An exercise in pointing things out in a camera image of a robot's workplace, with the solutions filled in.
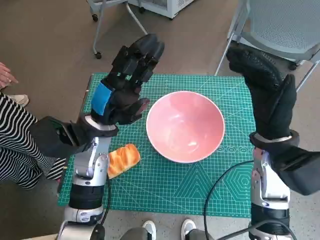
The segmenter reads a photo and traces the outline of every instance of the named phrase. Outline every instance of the black glove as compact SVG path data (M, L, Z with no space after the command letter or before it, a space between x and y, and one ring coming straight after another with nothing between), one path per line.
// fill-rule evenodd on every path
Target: black glove
M290 136L290 123L297 99L295 76L282 81L279 70L259 53L229 48L232 71L244 76L253 105L256 132L268 140Z

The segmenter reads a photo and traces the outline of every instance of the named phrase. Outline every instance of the black and white striped clothing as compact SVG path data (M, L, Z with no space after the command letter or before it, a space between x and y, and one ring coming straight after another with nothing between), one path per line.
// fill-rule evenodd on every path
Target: black and white striped clothing
M48 179L61 177L66 160L44 156L28 130L37 121L0 92L0 181L10 180L31 189L42 173Z

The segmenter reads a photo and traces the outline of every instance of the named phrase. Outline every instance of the gray chair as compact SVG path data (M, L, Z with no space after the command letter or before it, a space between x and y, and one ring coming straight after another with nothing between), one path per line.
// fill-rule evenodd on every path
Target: gray chair
M105 8L109 8L109 7L118 5L118 4L125 3L127 11L132 16L134 21L137 23L139 28L142 30L142 32L145 35L148 34L147 31L145 30L144 26L142 26L142 24L139 22L139 20L137 19L135 14L132 12L131 8L129 7L128 0L86 0L86 1L90 6L90 12L92 15L92 19L95 22L98 22L98 26L96 28L96 32L95 32L95 36L94 36L94 40L93 40L93 46L92 46L93 53L97 59L101 59L101 57L102 57L101 53L99 51L97 51L97 49L96 49L96 44L97 44L97 40L99 37L99 32L100 32Z
M320 61L319 23L319 0L239 0L215 76L234 40L293 61L291 70L304 61L312 62L299 90Z

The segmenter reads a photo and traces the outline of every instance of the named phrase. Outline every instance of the finger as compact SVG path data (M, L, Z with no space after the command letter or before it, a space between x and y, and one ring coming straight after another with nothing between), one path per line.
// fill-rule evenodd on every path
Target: finger
M5 84L10 84L10 83L18 83L18 81L9 73L8 76L0 75L0 81L2 81Z
M3 89L7 86L7 84L5 84L4 82L0 81L0 88Z
M288 107L294 107L297 100L296 78L292 74L288 74L281 84L282 99Z
M2 78L3 82L9 82L9 83L12 82L12 83L15 83L15 84L18 83L18 80L13 75L8 73L7 71L1 72L1 76L4 77L4 78Z
M241 73L247 85L275 91L282 82L279 70L262 54L232 47L227 53L230 69Z
M10 68L7 68L6 65L0 65L0 71L4 71L4 72L7 72L7 73L11 73Z

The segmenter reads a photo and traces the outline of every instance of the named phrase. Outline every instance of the robotic hand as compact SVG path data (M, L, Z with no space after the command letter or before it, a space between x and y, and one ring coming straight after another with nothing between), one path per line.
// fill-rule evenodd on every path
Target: robotic hand
M309 195L320 189L320 152L298 147L299 134L290 130L297 99L295 77L282 81L278 69L258 53L231 47L229 67L244 76L249 88L256 132L251 176L251 225L278 220L289 227L290 189ZM249 232L251 240L290 240L288 230L267 223Z
M29 129L45 155L67 158L75 154L70 199L58 240L105 239L98 221L104 213L111 138L118 133L116 124L132 124L142 117L150 101L140 98L141 87L153 75L164 48L154 34L123 46L95 90L90 114L82 114L77 123L45 117Z

